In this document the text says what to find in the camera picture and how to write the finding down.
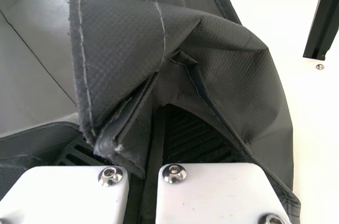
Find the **white floor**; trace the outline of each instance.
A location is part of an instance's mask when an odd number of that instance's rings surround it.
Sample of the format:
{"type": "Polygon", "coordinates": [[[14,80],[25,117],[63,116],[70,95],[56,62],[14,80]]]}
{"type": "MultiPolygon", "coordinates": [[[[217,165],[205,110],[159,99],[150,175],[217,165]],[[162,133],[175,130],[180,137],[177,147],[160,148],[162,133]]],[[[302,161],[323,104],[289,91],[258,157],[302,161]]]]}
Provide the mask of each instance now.
{"type": "Polygon", "coordinates": [[[339,36],[326,61],[303,58],[318,0],[231,0],[270,48],[294,127],[294,192],[301,222],[336,223],[339,207],[339,36]],[[324,70],[317,70],[317,64],[324,70]]]}

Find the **perforated fabric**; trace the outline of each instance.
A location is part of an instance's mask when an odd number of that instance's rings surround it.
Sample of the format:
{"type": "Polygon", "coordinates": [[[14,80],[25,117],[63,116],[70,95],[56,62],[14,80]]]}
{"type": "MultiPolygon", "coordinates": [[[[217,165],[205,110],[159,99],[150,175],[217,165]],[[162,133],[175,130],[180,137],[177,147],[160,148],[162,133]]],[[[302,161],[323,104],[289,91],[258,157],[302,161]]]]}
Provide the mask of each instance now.
{"type": "Polygon", "coordinates": [[[70,0],[81,129],[96,154],[143,178],[151,111],[177,105],[264,169],[299,223],[300,202],[291,192],[292,124],[278,73],[268,47],[228,5],[70,0]]]}
{"type": "Polygon", "coordinates": [[[81,132],[70,122],[54,122],[0,138],[0,200],[28,169],[49,165],[81,132]]]}

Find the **black grille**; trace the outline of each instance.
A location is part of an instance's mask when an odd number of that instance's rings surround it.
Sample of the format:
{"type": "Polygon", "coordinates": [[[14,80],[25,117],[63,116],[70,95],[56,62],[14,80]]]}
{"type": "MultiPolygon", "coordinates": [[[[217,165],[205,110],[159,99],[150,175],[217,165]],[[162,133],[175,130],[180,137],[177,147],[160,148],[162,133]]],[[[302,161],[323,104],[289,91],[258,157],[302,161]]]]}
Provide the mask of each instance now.
{"type": "Polygon", "coordinates": [[[166,107],[163,164],[245,162],[232,143],[205,121],[177,106],[166,107]]]}
{"type": "Polygon", "coordinates": [[[55,166],[110,166],[113,162],[93,153],[84,138],[73,140],[54,161],[55,166]]]}

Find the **white surface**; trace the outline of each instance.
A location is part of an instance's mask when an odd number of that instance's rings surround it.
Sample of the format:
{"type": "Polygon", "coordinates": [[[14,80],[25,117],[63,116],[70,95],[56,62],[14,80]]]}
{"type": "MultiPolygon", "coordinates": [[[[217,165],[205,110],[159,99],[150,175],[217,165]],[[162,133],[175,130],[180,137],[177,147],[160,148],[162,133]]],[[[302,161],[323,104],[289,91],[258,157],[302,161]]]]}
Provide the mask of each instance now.
{"type": "Polygon", "coordinates": [[[318,0],[231,0],[241,22],[270,48],[294,138],[294,192],[301,223],[331,223],[339,198],[339,36],[326,61],[303,58],[318,0]],[[317,70],[316,64],[324,64],[317,70]]]}
{"type": "Polygon", "coordinates": [[[157,224],[257,224],[275,213],[288,217],[261,168],[249,163],[181,164],[187,171],[181,183],[158,176],[157,224]]]}
{"type": "Polygon", "coordinates": [[[125,169],[111,187],[98,183],[103,166],[35,167],[0,201],[10,224],[121,224],[129,191],[125,169]]]}

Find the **white plastic block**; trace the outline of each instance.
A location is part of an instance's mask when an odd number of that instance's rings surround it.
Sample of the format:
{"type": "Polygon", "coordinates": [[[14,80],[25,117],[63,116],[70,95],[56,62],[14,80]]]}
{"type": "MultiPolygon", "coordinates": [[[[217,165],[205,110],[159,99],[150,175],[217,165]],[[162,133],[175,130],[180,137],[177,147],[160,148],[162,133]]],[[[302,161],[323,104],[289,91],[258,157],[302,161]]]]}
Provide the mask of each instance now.
{"type": "Polygon", "coordinates": [[[290,223],[262,169],[249,163],[180,164],[187,177],[170,184],[158,177],[157,224],[258,224],[274,213],[290,223]]]}
{"type": "Polygon", "coordinates": [[[110,187],[98,183],[104,166],[35,167],[0,201],[0,219],[10,224],[120,224],[129,191],[125,169],[110,187]]]}

